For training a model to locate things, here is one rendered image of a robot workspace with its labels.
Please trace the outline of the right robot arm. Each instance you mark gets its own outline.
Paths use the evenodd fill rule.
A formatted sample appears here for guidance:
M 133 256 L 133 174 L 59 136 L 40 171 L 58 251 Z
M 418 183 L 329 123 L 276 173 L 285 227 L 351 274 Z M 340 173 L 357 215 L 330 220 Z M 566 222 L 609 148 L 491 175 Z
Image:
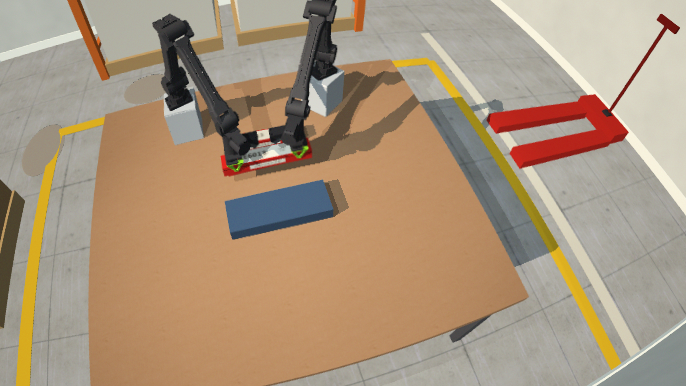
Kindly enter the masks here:
M 169 95 L 168 97 L 170 97 L 170 99 L 168 97 L 165 98 L 169 110 L 173 111 L 193 101 L 189 90 L 186 88 L 186 85 L 189 84 L 186 71 L 178 65 L 178 55 L 208 107 L 216 132 L 222 137 L 224 144 L 230 145 L 233 155 L 238 153 L 240 156 L 243 156 L 249 152 L 250 148 L 256 148 L 259 145 L 257 131 L 240 133 L 240 130 L 237 128 L 239 125 L 238 114 L 232 108 L 229 108 L 227 103 L 221 98 L 193 50 L 190 38 L 194 36 L 194 32 L 189 23 L 186 20 L 180 20 L 172 14 L 168 14 L 162 20 L 159 19 L 153 22 L 152 25 L 158 32 L 158 37 L 161 41 L 165 66 L 161 85 L 167 95 Z M 184 37 L 175 41 L 183 35 Z M 175 40 L 173 41 L 173 39 Z M 223 111 L 225 112 L 221 115 Z

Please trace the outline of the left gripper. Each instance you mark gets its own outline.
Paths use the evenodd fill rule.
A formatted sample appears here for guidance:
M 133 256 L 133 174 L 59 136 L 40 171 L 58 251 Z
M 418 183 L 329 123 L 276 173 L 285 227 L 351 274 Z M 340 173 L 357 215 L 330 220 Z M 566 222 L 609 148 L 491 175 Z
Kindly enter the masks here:
M 304 134 L 304 135 L 303 135 Z M 305 147 L 302 147 L 305 146 Z M 300 146 L 300 147 L 297 147 Z M 297 148 L 296 148 L 297 147 Z M 301 129 L 299 137 L 298 137 L 298 142 L 296 142 L 295 145 L 290 146 L 291 152 L 297 157 L 301 158 L 303 154 L 308 150 L 308 142 L 304 133 L 304 127 Z M 293 149 L 294 148 L 294 149 Z M 298 155 L 296 152 L 302 151 L 300 155 Z

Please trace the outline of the red box of welding electrodes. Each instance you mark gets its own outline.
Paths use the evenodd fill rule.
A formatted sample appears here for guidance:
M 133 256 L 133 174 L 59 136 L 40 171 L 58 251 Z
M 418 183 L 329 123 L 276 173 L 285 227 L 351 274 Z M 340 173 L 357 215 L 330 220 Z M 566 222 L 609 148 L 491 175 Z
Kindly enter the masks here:
M 250 149 L 247 154 L 243 155 L 243 164 L 237 172 L 226 166 L 225 155 L 222 155 L 221 162 L 224 176 L 312 158 L 312 148 L 308 137 L 306 139 L 308 142 L 308 150 L 301 158 L 297 158 L 291 152 L 290 146 L 283 142 Z

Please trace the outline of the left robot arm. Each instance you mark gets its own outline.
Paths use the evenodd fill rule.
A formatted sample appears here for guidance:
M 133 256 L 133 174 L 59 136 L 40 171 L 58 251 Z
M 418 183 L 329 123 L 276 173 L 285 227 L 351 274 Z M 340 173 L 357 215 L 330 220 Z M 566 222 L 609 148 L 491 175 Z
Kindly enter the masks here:
M 282 140 L 284 144 L 292 146 L 296 144 L 296 141 L 298 142 L 300 129 L 303 129 L 304 120 L 307 119 L 310 113 L 308 98 L 311 76 L 320 81 L 338 72 L 338 69 L 334 66 L 331 71 L 331 66 L 337 54 L 337 45 L 332 44 L 331 41 L 331 23 L 333 24 L 334 22 L 337 10 L 335 3 L 336 0 L 307 0 L 306 2 L 303 18 L 309 18 L 309 27 L 297 77 L 285 106 L 285 116 L 288 117 L 285 123 L 287 126 L 282 125 L 268 128 L 270 141 L 274 144 Z M 315 68 L 313 67 L 314 62 Z M 295 98 L 298 98 L 298 100 Z M 302 99 L 302 101 L 299 99 Z M 284 128 L 285 132 L 283 132 Z

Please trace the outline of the red box with white label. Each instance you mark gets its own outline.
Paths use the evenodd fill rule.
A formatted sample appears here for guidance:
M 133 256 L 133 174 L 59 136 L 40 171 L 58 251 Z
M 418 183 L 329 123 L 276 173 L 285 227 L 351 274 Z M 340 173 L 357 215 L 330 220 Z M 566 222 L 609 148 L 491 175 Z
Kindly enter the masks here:
M 258 130 L 257 135 L 258 135 L 258 139 L 259 139 L 259 145 L 257 147 L 262 147 L 262 146 L 274 144 L 270 141 L 268 129 Z

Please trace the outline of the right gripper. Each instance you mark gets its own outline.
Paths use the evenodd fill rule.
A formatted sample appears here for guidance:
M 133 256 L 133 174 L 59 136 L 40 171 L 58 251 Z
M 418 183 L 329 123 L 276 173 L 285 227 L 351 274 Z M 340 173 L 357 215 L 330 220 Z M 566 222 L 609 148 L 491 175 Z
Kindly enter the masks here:
M 226 144 L 223 144 L 223 145 L 224 145 L 224 155 L 225 155 L 227 167 L 231 168 L 235 172 L 239 171 L 240 167 L 243 164 L 242 156 L 240 156 L 239 154 L 233 155 L 233 151 L 232 151 L 232 148 L 230 147 L 230 145 L 226 145 Z M 237 169 L 235 169 L 233 167 L 233 165 L 238 165 Z

